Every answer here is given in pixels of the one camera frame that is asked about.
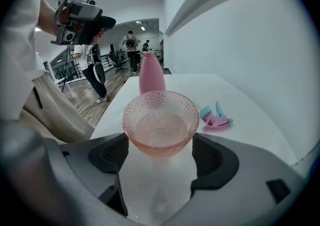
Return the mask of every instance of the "beige pants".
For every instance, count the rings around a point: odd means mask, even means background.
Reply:
[[[94,128],[89,125],[55,85],[47,73],[33,80],[42,108],[34,91],[29,95],[19,121],[59,144],[89,140]]]

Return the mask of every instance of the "black pants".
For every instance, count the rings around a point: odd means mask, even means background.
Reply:
[[[107,90],[104,84],[101,84],[95,76],[94,66],[90,64],[88,68],[82,71],[83,75],[90,82],[93,89],[98,93],[101,98],[104,98],[107,94]]]
[[[137,51],[128,52],[128,57],[130,58],[130,68],[133,72],[137,72],[138,55]]]

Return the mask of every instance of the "textured bowl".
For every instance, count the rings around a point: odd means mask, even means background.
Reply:
[[[179,153],[199,126],[196,106],[171,91],[152,91],[132,100],[124,109],[122,128],[144,154],[168,158]]]

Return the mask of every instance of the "white sneaker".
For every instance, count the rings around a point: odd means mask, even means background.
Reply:
[[[107,96],[105,96],[104,98],[100,97],[98,100],[96,100],[96,103],[99,104],[99,103],[102,103],[102,102],[104,102],[106,100],[107,100]]]

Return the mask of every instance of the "black backpack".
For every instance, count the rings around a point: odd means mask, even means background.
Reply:
[[[126,46],[128,48],[133,48],[136,46],[136,42],[133,39],[129,39],[128,35],[126,35],[127,37],[127,41],[125,42]]]

